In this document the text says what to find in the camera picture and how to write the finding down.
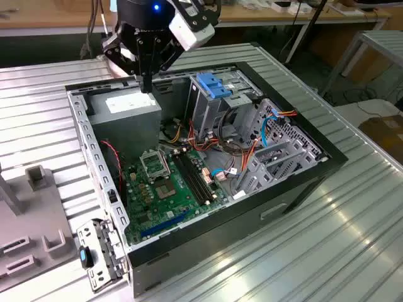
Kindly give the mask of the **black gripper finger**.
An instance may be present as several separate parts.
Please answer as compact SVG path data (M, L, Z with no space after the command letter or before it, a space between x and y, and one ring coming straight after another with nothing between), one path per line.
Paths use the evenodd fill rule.
M174 36L152 36L147 41L149 59L147 68L147 92L152 91L152 77L165 71L183 53L183 47Z
M120 40L117 33L112 34L102 43L103 53L106 58L119 69L124 71L129 76L134 76L139 83L140 90L143 93L149 92L149 73L148 70L140 66L139 57L131 54L131 57L126 57L122 54L123 42Z

